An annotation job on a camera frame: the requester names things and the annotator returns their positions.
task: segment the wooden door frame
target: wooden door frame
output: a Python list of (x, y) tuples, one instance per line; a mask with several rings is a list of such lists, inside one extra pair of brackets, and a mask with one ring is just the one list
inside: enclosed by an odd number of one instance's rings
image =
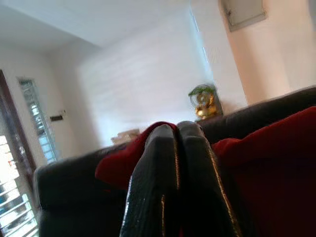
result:
[(33, 174), (36, 169), (31, 149), (27, 142), (21, 121), (14, 105), (9, 87), (6, 83), (3, 71), (0, 69), (0, 109), (3, 110), (3, 119), (13, 141), (17, 161), (23, 167), (22, 173), (26, 176), (28, 185), (33, 193)]

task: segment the door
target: door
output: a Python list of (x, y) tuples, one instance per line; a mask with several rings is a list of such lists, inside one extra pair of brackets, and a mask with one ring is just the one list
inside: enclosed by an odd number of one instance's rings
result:
[(32, 193), (34, 163), (0, 70), (0, 236), (38, 236)]

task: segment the red fabric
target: red fabric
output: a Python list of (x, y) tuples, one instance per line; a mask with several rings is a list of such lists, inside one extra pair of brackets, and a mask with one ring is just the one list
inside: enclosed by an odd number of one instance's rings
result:
[(95, 170), (95, 178), (118, 189), (127, 190), (132, 172), (142, 156), (149, 134), (158, 126), (167, 124), (174, 131), (177, 126), (168, 122), (156, 122), (142, 132), (129, 146), (122, 151), (104, 157)]
[(212, 148), (262, 236), (315, 236), (316, 107)]

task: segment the sofa cushion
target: sofa cushion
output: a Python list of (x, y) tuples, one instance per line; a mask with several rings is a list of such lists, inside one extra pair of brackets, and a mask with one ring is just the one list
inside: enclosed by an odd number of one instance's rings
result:
[(313, 236), (316, 107), (212, 147), (262, 236)]

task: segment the window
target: window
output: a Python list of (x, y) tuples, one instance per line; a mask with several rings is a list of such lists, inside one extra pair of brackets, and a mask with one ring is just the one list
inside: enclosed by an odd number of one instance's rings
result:
[(56, 161), (55, 143), (40, 109), (36, 86), (31, 79), (21, 79), (19, 82), (47, 163), (54, 162)]

